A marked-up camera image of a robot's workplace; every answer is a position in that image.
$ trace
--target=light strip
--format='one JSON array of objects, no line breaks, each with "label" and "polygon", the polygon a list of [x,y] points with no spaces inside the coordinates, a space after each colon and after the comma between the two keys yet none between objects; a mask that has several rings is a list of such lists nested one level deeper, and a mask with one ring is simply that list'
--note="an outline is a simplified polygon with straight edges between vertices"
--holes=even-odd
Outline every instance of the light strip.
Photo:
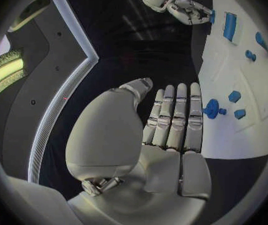
[{"label": "light strip", "polygon": [[79,64],[60,87],[40,121],[32,144],[28,166],[28,181],[32,183],[39,183],[41,163],[49,135],[59,114],[66,104],[66,100],[62,98],[69,98],[72,95],[74,90],[99,59],[67,1],[53,0],[53,2],[76,41],[87,55],[87,58]]},{"label": "light strip", "polygon": [[17,59],[0,67],[0,81],[23,69],[23,60]]}]

